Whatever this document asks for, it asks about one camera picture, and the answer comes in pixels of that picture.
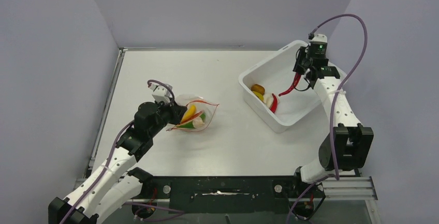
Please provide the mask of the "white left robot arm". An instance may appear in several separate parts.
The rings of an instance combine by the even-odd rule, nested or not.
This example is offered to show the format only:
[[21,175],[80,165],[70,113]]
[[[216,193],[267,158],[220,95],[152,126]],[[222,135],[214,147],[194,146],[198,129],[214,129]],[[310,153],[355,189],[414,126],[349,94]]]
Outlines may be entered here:
[[179,124],[187,107],[176,103],[144,102],[117,135],[108,158],[74,191],[52,200],[49,223],[103,223],[139,195],[152,175],[135,164],[167,125]]

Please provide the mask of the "clear zip top bag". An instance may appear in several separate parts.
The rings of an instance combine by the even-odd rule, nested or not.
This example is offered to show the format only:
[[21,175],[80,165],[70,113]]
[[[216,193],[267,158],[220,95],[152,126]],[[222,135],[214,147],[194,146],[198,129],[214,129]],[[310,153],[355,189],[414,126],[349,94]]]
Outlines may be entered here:
[[203,97],[183,94],[176,97],[176,103],[187,107],[180,122],[167,129],[167,131],[181,130],[198,132],[205,130],[214,118],[218,103],[213,103]]

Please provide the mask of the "beige ginger piece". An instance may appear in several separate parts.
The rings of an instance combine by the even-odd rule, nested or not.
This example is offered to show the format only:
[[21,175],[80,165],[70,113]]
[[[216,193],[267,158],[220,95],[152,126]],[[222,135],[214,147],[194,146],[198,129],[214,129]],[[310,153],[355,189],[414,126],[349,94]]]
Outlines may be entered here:
[[197,117],[197,118],[193,119],[192,125],[195,129],[200,129],[204,126],[204,121],[201,117]]

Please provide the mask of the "watermelon slice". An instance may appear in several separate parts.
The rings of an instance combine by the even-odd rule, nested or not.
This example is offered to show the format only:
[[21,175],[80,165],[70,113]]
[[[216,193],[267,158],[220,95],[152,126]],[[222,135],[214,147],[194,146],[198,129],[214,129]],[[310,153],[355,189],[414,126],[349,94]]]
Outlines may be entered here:
[[205,125],[206,115],[203,111],[195,114],[188,121],[178,125],[178,128],[197,129]]

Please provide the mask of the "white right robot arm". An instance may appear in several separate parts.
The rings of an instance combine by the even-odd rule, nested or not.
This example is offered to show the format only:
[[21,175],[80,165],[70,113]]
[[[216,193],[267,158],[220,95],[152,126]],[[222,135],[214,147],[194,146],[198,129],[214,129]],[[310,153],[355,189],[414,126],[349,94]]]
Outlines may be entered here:
[[326,48],[321,41],[301,47],[293,69],[309,81],[329,120],[329,134],[318,157],[300,167],[300,177],[291,182],[292,192],[300,197],[311,191],[311,183],[326,176],[363,168],[374,138],[372,128],[364,126],[350,107],[342,89],[346,78],[329,64]]

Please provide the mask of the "yellow banana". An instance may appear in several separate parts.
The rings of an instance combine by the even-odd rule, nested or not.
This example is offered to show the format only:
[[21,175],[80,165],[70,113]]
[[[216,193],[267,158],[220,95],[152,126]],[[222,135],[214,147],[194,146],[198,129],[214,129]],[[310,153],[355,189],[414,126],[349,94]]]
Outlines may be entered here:
[[196,111],[197,111],[196,106],[193,104],[187,107],[187,111],[184,113],[181,119],[181,123],[188,121],[191,117],[193,117],[196,114]]

